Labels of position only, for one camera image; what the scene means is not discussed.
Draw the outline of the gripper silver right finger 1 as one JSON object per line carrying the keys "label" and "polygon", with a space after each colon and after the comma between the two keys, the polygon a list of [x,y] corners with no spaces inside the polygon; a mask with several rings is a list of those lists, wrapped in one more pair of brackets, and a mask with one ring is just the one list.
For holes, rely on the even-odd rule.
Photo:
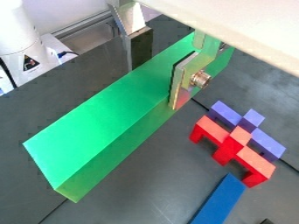
{"label": "gripper silver right finger 1", "polygon": [[168,105],[173,110],[177,110],[192,98],[195,88],[208,86],[211,76],[205,72],[205,67],[225,49],[221,42],[200,30],[193,32],[191,43],[195,50],[172,66]]}

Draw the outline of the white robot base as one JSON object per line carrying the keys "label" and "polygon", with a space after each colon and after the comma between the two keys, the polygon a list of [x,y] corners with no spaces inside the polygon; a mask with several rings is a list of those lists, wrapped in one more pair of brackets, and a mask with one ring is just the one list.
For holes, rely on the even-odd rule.
{"label": "white robot base", "polygon": [[46,73],[77,55],[50,35],[40,35],[22,0],[0,0],[0,96]]}

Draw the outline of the gripper black left finger 1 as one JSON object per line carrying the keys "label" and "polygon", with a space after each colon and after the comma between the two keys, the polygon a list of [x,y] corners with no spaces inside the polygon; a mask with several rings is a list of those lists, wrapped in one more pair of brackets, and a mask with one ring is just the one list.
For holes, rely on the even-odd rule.
{"label": "gripper black left finger 1", "polygon": [[128,70],[135,70],[152,58],[153,30],[145,25],[140,3],[133,0],[106,0],[125,48]]}

